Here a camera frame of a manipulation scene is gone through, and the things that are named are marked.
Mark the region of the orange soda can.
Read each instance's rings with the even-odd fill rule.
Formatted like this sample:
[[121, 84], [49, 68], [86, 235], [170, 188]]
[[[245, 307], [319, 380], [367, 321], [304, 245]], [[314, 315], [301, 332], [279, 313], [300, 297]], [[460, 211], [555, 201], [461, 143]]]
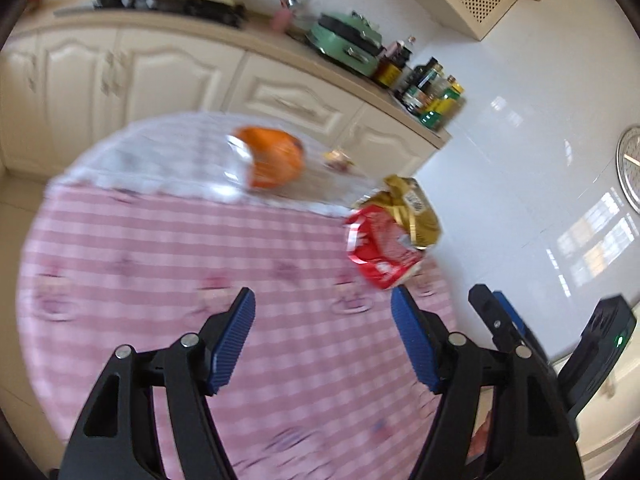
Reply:
[[303, 143], [286, 131], [248, 126], [233, 136], [243, 142], [252, 156], [252, 188], [280, 188], [298, 179], [305, 170]]

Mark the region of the green yellow oil bottle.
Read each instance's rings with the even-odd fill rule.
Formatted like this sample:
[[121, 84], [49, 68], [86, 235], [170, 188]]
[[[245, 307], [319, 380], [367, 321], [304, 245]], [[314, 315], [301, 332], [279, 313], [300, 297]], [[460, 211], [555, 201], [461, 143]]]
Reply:
[[454, 76], [449, 75], [446, 81], [446, 86], [431, 100], [420, 117], [421, 124], [427, 129], [437, 130], [442, 121], [458, 104], [464, 92], [462, 85]]

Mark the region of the gold snack bag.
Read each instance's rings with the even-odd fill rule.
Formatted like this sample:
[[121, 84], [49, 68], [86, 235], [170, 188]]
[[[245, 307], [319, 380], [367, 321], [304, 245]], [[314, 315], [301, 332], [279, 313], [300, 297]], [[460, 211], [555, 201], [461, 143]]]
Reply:
[[416, 179], [390, 174], [384, 178], [382, 188], [358, 200], [354, 208], [369, 205], [379, 206], [390, 214], [416, 249], [435, 245], [442, 235], [439, 218]]

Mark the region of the green electric cooker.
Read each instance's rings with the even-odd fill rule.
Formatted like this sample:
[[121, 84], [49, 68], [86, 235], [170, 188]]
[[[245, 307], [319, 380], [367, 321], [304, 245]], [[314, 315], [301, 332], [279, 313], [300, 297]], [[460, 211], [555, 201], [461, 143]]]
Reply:
[[306, 39], [325, 58], [363, 77], [375, 72], [383, 51], [382, 35], [356, 11], [322, 13]]

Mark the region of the lower cream cabinets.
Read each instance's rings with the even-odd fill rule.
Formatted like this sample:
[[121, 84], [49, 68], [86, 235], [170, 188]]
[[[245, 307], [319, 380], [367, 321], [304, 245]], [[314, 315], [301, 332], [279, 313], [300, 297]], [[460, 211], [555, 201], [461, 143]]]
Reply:
[[43, 11], [19, 21], [1, 51], [1, 160], [19, 174], [55, 176], [130, 122], [188, 110], [286, 122], [375, 178], [414, 174], [449, 139], [258, 24]]

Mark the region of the pink utensil cup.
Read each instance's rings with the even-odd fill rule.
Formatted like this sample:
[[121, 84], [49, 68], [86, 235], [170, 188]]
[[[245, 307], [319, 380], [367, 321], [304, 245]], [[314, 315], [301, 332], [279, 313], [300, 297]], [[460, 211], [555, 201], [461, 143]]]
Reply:
[[294, 13], [291, 8], [282, 6], [275, 14], [273, 14], [270, 20], [270, 28], [278, 34], [284, 34], [290, 27], [294, 18]]

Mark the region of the small yellow wrapper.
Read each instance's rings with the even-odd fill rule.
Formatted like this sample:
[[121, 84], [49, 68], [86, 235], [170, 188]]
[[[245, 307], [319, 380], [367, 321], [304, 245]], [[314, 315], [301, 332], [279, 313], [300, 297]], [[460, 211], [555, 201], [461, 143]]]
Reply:
[[323, 163], [333, 171], [349, 174], [354, 163], [340, 150], [333, 150], [323, 154]]

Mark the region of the black gas stove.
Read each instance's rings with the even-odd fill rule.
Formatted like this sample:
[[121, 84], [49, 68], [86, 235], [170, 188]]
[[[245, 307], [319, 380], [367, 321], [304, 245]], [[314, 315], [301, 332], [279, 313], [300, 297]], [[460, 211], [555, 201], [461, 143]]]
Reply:
[[92, 6], [96, 10], [176, 14], [234, 28], [246, 21], [245, 6], [235, 0], [92, 0]]

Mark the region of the dark soy sauce bottle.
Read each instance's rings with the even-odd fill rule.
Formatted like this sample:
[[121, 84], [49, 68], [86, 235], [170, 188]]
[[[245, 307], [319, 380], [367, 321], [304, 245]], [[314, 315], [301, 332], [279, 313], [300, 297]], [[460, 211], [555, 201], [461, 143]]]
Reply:
[[415, 42], [416, 38], [409, 36], [388, 47], [371, 76], [372, 81], [381, 88], [392, 88], [411, 58]]

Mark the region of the dark glass bottle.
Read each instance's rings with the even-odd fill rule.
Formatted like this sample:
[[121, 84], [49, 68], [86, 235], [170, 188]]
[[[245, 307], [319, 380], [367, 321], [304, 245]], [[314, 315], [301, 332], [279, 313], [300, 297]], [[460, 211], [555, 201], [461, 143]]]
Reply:
[[442, 70], [437, 58], [430, 58], [426, 63], [417, 65], [394, 91], [395, 99], [413, 116], [418, 116], [426, 92], [433, 80]]

